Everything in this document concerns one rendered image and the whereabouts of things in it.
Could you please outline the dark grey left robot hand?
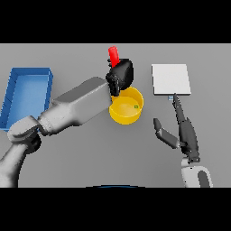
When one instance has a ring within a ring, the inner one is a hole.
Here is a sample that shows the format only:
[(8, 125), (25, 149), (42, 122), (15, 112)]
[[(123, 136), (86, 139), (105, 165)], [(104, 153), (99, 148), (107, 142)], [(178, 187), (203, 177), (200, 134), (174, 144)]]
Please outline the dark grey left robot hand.
[(110, 94), (118, 97), (121, 90), (129, 88), (134, 81), (134, 67), (129, 59), (121, 59), (114, 67), (109, 63), (109, 72), (106, 81), (110, 88)]

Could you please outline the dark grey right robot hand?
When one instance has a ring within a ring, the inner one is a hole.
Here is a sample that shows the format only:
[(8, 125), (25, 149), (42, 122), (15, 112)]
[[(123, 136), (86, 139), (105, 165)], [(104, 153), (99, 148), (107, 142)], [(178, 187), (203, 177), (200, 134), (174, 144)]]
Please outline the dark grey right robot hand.
[(173, 95), (172, 105), (175, 109), (179, 126), (179, 137), (165, 130), (158, 118), (153, 119), (155, 134), (159, 140), (169, 145), (172, 149), (180, 148), (181, 152), (188, 157), (188, 163), (200, 162), (199, 145), (195, 128), (189, 118), (185, 117), (177, 94)]

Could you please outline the red beaker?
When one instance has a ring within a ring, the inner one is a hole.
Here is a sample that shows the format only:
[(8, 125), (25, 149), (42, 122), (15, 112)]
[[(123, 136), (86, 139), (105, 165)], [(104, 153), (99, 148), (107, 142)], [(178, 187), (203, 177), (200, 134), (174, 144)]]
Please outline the red beaker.
[(112, 46), (108, 48), (109, 58), (111, 62), (111, 66), (115, 67), (119, 63), (118, 50), (116, 46)]

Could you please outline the yellow bowl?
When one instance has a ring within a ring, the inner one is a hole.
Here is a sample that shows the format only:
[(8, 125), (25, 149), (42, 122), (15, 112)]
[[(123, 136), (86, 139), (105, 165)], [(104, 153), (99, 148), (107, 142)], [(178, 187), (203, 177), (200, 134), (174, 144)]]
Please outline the yellow bowl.
[(121, 90), (118, 97), (111, 97), (112, 104), (108, 108), (111, 118), (120, 125), (135, 123), (143, 111), (143, 95), (134, 87)]

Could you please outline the pale square measuring scale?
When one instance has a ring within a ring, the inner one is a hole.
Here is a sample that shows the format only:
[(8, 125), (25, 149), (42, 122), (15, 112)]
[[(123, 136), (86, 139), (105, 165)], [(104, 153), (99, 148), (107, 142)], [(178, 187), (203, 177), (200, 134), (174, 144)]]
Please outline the pale square measuring scale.
[(153, 64), (152, 85), (155, 96), (190, 96), (189, 74), (186, 64)]

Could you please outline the blue tray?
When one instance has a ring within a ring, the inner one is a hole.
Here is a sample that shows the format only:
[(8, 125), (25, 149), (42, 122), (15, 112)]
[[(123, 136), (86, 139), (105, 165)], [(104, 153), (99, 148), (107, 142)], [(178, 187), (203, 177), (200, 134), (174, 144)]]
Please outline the blue tray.
[(0, 112), (0, 130), (7, 132), (18, 120), (37, 118), (49, 107), (53, 74), (50, 68), (11, 68)]

